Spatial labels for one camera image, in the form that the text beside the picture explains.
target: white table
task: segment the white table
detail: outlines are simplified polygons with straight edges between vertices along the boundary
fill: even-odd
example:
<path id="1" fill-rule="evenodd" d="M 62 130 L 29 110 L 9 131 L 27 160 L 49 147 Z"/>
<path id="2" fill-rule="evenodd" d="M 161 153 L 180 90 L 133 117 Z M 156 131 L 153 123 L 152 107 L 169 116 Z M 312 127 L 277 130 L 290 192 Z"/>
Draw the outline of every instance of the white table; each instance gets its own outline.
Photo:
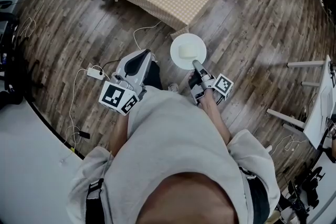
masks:
<path id="1" fill-rule="evenodd" d="M 300 132 L 298 129 L 288 125 L 283 124 L 282 126 L 296 134 L 304 134 L 313 145 L 314 148 L 318 148 L 323 134 L 326 130 L 326 119 L 331 117 L 331 114 L 334 110 L 335 102 L 336 102 L 336 87 L 333 88 L 332 80 L 331 80 L 331 72 L 330 72 L 330 57 L 327 55 L 325 61 L 309 61 L 309 62 L 289 62 L 287 63 L 287 67 L 289 68 L 304 68 L 304 67 L 323 67 L 321 78 L 319 83 L 315 82 L 306 82 L 303 81 L 301 84 L 306 87 L 319 87 L 319 91 L 317 93 L 316 101 L 311 110 L 310 114 L 306 122 L 299 121 L 272 109 L 268 109 L 267 113 L 276 116 L 284 121 L 287 121 L 293 125 L 301 127 L 303 132 Z M 325 106 L 326 103 L 326 93 L 332 94 L 332 104 L 329 106 Z"/>

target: white plug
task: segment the white plug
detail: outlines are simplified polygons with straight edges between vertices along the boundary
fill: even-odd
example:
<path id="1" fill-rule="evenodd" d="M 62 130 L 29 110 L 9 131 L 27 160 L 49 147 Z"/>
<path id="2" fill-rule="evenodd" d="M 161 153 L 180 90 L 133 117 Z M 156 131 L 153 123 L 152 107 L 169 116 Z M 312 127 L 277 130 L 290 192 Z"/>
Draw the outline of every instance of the white plug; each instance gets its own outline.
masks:
<path id="1" fill-rule="evenodd" d="M 97 70 L 92 67 L 88 68 L 88 76 L 93 77 L 95 79 L 103 80 L 104 79 L 104 72 L 102 70 Z"/>

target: floor board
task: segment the floor board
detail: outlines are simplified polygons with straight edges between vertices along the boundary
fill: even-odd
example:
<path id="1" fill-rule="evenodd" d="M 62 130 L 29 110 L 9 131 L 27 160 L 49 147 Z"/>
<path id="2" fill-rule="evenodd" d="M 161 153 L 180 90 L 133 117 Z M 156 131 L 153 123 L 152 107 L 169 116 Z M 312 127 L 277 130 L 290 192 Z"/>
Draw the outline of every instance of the floor board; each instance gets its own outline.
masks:
<path id="1" fill-rule="evenodd" d="M 42 0 L 27 1 L 18 8 L 23 22 L 32 17 Z M 119 0 L 45 0 L 37 14 L 35 32 L 26 43 L 26 57 L 40 67 L 34 78 L 45 85 L 35 93 L 36 106 L 51 125 L 65 137 L 70 125 L 69 108 L 77 71 L 119 59 L 137 49 L 133 31 L 155 25 L 158 20 L 141 8 Z M 151 49 L 159 61 L 164 87 L 171 82 L 188 95 L 188 72 L 171 61 L 170 34 L 164 23 L 137 32 L 141 48 Z M 222 72 L 234 81 L 227 102 L 219 105 L 231 132 L 249 129 L 266 147 L 273 149 L 289 134 L 282 122 L 266 114 L 267 108 L 298 117 L 313 95 L 313 88 L 302 87 L 302 80 L 316 81 L 318 69 L 289 69 L 288 61 L 324 59 L 335 55 L 335 35 L 319 0 L 216 0 L 191 27 L 207 45 L 205 67 L 214 75 Z M 117 64 L 105 70 L 111 74 Z M 98 103 L 103 82 L 77 77 L 71 115 L 75 125 L 91 134 L 77 149 L 83 155 L 95 146 L 105 146 L 116 115 Z M 293 135 L 295 140 L 304 137 Z M 287 179 L 294 178 L 316 158 L 309 142 L 285 151 L 284 141 L 272 156 L 280 188 L 281 172 L 290 166 Z"/>

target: white object on plate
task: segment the white object on plate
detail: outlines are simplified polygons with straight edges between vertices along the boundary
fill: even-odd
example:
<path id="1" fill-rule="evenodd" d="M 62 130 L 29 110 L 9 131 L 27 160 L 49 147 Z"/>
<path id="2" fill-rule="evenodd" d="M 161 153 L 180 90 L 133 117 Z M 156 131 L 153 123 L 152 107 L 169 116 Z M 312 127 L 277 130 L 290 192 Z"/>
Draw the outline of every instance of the white object on plate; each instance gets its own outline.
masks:
<path id="1" fill-rule="evenodd" d="M 197 35 L 182 34 L 174 39 L 170 47 L 173 62 L 185 70 L 195 69 L 193 60 L 203 63 L 206 57 L 206 47 Z"/>

